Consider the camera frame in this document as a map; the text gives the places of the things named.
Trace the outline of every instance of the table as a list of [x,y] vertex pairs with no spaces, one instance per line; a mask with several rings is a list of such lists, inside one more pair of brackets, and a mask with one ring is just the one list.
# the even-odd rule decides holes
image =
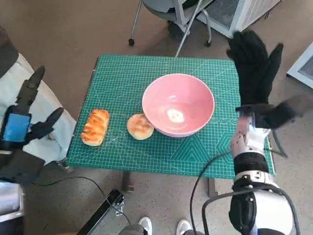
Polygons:
[[[155,130],[149,139],[136,141],[127,132],[127,120],[142,113],[141,99],[147,86],[169,73],[190,74],[206,83],[216,103],[213,117],[190,137],[171,138]],[[67,164],[198,176],[209,159],[229,151],[238,118],[235,107],[240,105],[238,90],[237,72],[230,60],[103,54],[92,74]],[[106,109],[110,113],[106,138],[98,147],[87,146],[80,139],[93,109]],[[266,160],[270,173],[274,174],[269,152]],[[233,179],[234,176],[231,155],[217,160],[204,174],[207,178]]]

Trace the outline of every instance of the table leg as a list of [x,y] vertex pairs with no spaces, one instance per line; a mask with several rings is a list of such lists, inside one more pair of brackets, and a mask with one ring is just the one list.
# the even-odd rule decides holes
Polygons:
[[207,179],[207,186],[208,186],[208,195],[209,198],[215,197],[218,195],[216,189],[215,189],[215,179],[208,178]]
[[131,179],[131,171],[129,170],[123,171],[122,190],[126,193],[132,193],[134,190],[134,185]]

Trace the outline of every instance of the pink bowl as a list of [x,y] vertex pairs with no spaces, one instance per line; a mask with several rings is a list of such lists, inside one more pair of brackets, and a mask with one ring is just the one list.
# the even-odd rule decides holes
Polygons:
[[214,112],[208,86],[194,76],[169,74],[153,81],[142,97],[147,119],[161,133],[186,137],[203,128]]

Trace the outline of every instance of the floor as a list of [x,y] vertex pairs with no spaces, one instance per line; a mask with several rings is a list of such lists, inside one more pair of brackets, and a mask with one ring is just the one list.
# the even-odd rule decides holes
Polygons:
[[[103,0],[0,0],[0,24],[30,64],[46,66],[45,82],[74,118],[83,102],[90,73],[101,53],[174,55],[177,42],[171,39],[166,22],[142,9],[135,33],[135,46],[127,40],[134,19],[137,1]],[[293,94],[312,90],[295,79],[286,78],[286,71],[312,42],[313,3],[311,0],[284,0],[267,20],[261,19],[250,28],[273,49],[283,42],[282,65],[270,96],[277,103]],[[212,47],[206,48],[205,27],[196,23],[181,56],[225,58],[227,41],[213,31]],[[312,234],[312,151],[313,114],[281,128],[279,138],[290,158],[275,156],[276,180],[295,203],[302,234]],[[66,174],[51,164],[38,182],[48,183],[66,176],[94,179],[108,193],[120,187],[121,172],[104,169],[77,168]],[[179,220],[190,219],[188,203],[195,178],[173,175],[135,173],[135,192],[127,195],[125,213],[133,223],[144,215],[154,225],[154,234],[175,234]],[[230,180],[217,180],[219,192],[231,190]],[[201,225],[201,205],[207,198],[205,180],[201,181],[195,200],[195,221]],[[26,187],[26,235],[55,235],[77,232],[103,201],[97,188],[82,179],[71,179],[54,186]],[[208,209],[211,234],[238,234],[228,219],[229,201],[221,200]],[[101,222],[93,235],[113,235],[126,225],[123,217],[113,212]]]

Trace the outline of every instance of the bread roll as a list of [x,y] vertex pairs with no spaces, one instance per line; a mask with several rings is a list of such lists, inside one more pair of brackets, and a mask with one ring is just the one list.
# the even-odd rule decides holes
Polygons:
[[85,124],[84,132],[81,134],[83,143],[90,146],[99,146],[107,132],[109,118],[108,111],[94,109]]
[[154,127],[144,114],[135,114],[128,120],[127,130],[136,140],[142,141],[152,135]]

